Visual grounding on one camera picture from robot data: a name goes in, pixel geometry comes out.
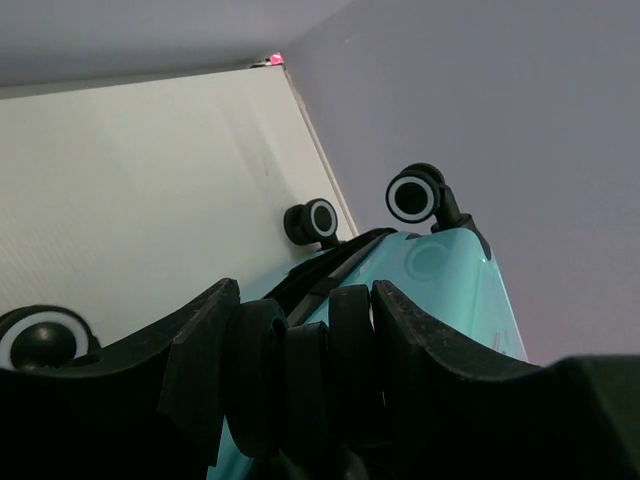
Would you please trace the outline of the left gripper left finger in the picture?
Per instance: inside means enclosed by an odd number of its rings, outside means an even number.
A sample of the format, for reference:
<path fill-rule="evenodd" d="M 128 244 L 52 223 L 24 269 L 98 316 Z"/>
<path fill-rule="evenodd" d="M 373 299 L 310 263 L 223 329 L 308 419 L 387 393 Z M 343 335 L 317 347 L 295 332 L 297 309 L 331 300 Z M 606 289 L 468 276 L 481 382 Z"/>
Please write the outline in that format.
<path fill-rule="evenodd" d="M 223 337 L 239 287 L 59 368 L 1 374 L 5 479 L 203 479 L 218 458 Z"/>

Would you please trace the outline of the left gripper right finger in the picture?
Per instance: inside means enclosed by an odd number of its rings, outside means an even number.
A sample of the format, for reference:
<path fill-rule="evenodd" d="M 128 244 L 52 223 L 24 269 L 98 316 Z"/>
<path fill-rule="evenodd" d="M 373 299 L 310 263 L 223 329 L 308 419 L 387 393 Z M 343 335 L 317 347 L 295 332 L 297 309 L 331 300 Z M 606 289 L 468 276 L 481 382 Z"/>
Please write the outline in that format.
<path fill-rule="evenodd" d="M 547 367 L 485 347 L 388 281 L 372 287 L 401 479 L 635 479 L 639 359 Z"/>

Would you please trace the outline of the pink teal kids suitcase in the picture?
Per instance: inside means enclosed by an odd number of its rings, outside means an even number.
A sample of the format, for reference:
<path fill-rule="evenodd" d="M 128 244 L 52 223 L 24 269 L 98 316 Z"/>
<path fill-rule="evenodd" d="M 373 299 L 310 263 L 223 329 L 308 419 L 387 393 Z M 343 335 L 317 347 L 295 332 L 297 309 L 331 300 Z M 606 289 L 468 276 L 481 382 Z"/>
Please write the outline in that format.
<path fill-rule="evenodd" d="M 524 357 L 496 257 L 442 173 L 409 165 L 385 201 L 409 226 L 430 221 L 430 233 L 376 228 L 344 242 L 328 200 L 285 211 L 288 239 L 316 252 L 239 288 L 222 345 L 218 458 L 203 479 L 392 476 L 375 456 L 387 424 L 377 281 L 473 340 Z M 102 344 L 63 307 L 20 307 L 1 317 L 1 374 L 59 369 L 119 340 Z"/>

